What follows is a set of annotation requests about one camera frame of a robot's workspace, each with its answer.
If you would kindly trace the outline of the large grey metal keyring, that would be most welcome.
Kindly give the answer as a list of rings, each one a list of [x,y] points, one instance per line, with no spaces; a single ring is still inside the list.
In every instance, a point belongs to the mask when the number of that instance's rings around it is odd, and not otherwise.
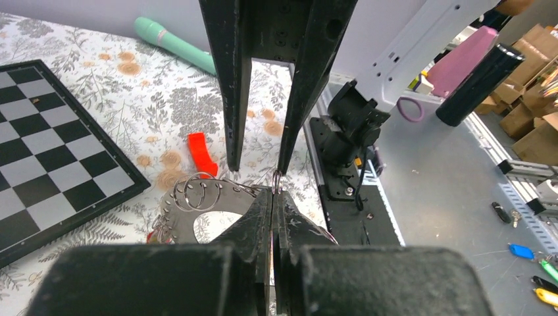
[[[212,212],[237,219],[213,242],[239,250],[261,250],[285,234],[287,244],[336,244],[335,238],[301,214],[292,197],[276,186],[245,186],[204,172],[179,178],[161,198],[153,223],[158,244],[198,242],[195,222]]]

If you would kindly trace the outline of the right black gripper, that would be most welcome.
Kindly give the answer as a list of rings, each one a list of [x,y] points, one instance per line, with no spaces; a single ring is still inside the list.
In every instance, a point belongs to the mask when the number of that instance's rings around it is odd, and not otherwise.
[[[305,119],[328,82],[356,1],[252,1],[251,56],[295,63],[277,171],[287,173]],[[220,86],[228,168],[240,169],[251,79],[245,1],[200,0]]]

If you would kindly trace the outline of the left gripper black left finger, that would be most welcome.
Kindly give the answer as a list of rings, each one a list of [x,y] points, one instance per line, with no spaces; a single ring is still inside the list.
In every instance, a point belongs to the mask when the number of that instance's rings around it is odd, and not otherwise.
[[[208,244],[72,248],[53,264],[29,315],[267,315],[270,190]]]

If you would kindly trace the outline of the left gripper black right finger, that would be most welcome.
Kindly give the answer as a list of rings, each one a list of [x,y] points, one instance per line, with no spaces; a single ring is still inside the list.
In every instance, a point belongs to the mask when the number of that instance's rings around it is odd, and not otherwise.
[[[276,310],[283,315],[491,315],[475,270],[435,247],[338,245],[287,192],[273,196]]]

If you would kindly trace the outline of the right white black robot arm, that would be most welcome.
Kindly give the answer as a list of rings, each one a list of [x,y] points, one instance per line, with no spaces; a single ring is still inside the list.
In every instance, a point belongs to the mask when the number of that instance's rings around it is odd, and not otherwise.
[[[222,95],[226,159],[240,169],[253,59],[293,63],[277,169],[331,72],[388,112],[407,84],[496,1],[201,1]]]

